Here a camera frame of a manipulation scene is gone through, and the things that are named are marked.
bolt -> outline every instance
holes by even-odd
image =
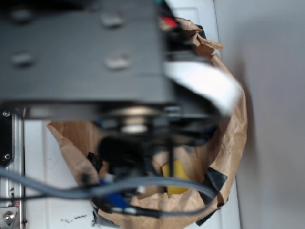
[[[145,125],[126,125],[121,128],[122,133],[126,134],[140,134],[147,132],[148,128]]]
[[[107,67],[112,70],[121,70],[130,67],[131,62],[128,55],[122,52],[115,52],[105,59]]]
[[[9,155],[9,154],[6,154],[6,155],[4,156],[4,158],[5,158],[6,160],[9,160],[9,159],[10,159],[10,155]]]
[[[32,12],[25,6],[15,8],[10,15],[14,22],[18,24],[25,24],[33,19]]]
[[[124,24],[124,19],[119,13],[104,12],[101,14],[101,23],[107,28],[117,28]]]
[[[9,111],[3,111],[2,115],[6,118],[8,118],[10,116],[10,112]]]
[[[34,63],[34,57],[28,52],[20,52],[13,55],[11,61],[17,67],[26,67]]]
[[[4,221],[9,225],[12,222],[14,222],[15,215],[11,211],[8,211],[4,214],[3,218],[4,218]]]

metal bracket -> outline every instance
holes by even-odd
[[[0,208],[0,229],[13,229],[19,207]]]

metal frame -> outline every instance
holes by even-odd
[[[13,116],[13,152],[15,159],[9,164],[7,170],[15,172],[20,175],[24,174],[24,132],[23,121],[14,114]],[[12,182],[10,180],[0,178],[0,194],[2,197],[10,198],[12,193],[15,197],[24,196],[24,187],[21,184]],[[0,202],[0,208],[11,207],[10,202]],[[25,205],[22,201],[19,202],[18,212],[15,216],[15,222],[13,229],[26,229],[25,222]],[[3,215],[6,211],[0,211],[0,217],[3,219]]]

yellow object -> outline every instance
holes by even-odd
[[[189,180],[189,177],[185,173],[185,171],[182,167],[182,164],[179,160],[175,160],[173,162],[173,167],[174,167],[174,170],[173,170],[174,177]],[[169,177],[169,175],[170,175],[169,164],[162,166],[162,173],[163,173],[164,177]],[[175,187],[175,186],[167,186],[166,189],[167,189],[168,196],[171,196],[172,194],[181,194],[181,193],[184,193],[187,190],[189,190],[188,188]]]

screw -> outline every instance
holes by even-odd
[[[112,70],[121,70],[129,68],[131,62],[128,58],[128,55],[123,52],[115,52],[110,57],[105,59],[107,67]]]
[[[25,6],[15,8],[10,15],[14,22],[18,24],[25,24],[33,19],[32,12]]]
[[[9,111],[3,111],[2,115],[6,118],[8,118],[10,116],[10,112]]]
[[[13,55],[11,61],[17,67],[26,67],[34,63],[34,57],[28,52],[20,52]]]
[[[10,159],[10,155],[9,155],[9,154],[6,154],[6,155],[4,156],[4,158],[5,158],[6,160],[9,160],[9,159]]]
[[[107,28],[116,28],[124,24],[124,19],[119,13],[104,12],[101,14],[101,23]]]
[[[3,218],[4,218],[4,221],[9,225],[12,222],[14,222],[15,215],[11,211],[8,211],[4,214]]]

